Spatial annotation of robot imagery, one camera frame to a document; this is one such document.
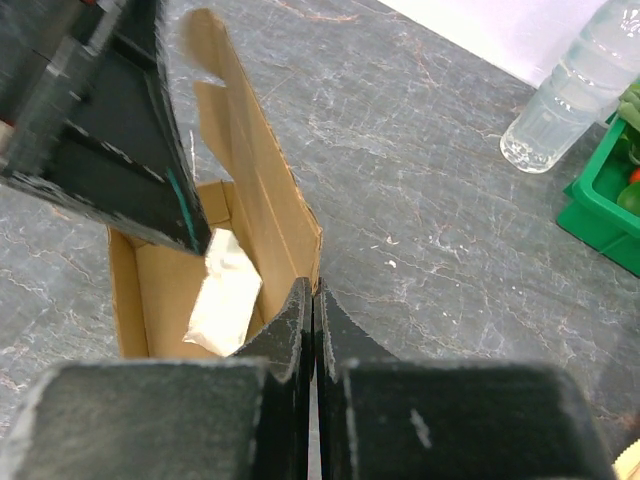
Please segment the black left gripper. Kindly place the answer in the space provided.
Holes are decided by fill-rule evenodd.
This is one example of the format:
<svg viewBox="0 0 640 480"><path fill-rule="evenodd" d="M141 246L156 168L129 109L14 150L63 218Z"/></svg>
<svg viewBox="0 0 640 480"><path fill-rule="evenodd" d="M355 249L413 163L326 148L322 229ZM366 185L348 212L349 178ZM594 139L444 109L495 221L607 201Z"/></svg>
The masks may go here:
<svg viewBox="0 0 640 480"><path fill-rule="evenodd" d="M1 182L194 255L211 238L181 143L160 1L1 3Z"/></svg>

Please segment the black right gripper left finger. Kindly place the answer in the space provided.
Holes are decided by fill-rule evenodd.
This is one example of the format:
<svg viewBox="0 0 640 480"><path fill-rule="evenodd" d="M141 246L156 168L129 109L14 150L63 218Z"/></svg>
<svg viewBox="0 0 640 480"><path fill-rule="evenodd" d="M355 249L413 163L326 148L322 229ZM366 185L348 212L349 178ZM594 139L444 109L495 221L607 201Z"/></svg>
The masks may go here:
<svg viewBox="0 0 640 480"><path fill-rule="evenodd" d="M308 475L312 299L310 281L295 279L279 313L236 353L269 364L255 433L253 479Z"/></svg>

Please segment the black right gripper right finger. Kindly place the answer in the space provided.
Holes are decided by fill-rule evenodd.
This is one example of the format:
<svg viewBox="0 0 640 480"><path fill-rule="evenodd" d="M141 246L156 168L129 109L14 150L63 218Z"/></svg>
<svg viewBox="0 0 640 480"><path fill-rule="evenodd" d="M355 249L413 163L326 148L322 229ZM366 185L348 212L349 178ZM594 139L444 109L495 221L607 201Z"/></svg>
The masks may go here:
<svg viewBox="0 0 640 480"><path fill-rule="evenodd" d="M351 477L347 401L342 380L349 360L395 359L339 306L324 280L313 299L321 473L324 479Z"/></svg>

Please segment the brown cardboard paper box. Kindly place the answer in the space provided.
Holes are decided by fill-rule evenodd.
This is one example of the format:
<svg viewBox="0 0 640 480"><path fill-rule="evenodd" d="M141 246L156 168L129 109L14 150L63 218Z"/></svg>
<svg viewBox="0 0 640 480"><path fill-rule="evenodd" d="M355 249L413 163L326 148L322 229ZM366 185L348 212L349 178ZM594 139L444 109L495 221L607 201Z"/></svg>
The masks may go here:
<svg viewBox="0 0 640 480"><path fill-rule="evenodd" d="M294 281L317 286L322 230L299 190L234 49L211 10L189 11L185 53L219 77L197 81L200 135L231 176L198 186L210 227L230 229L263 284L248 328L254 340L283 308ZM109 233L113 318L124 358L206 358L183 336L205 261L116 229Z"/></svg>

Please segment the small white paper scrap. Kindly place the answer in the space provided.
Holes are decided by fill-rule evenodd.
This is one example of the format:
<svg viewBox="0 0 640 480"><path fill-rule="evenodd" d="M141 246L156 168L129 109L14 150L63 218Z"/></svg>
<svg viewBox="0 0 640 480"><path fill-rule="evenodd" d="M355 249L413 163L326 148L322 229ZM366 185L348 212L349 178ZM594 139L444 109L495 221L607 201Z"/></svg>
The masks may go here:
<svg viewBox="0 0 640 480"><path fill-rule="evenodd" d="M231 230L216 228L183 341L228 357L245 343L262 279Z"/></svg>

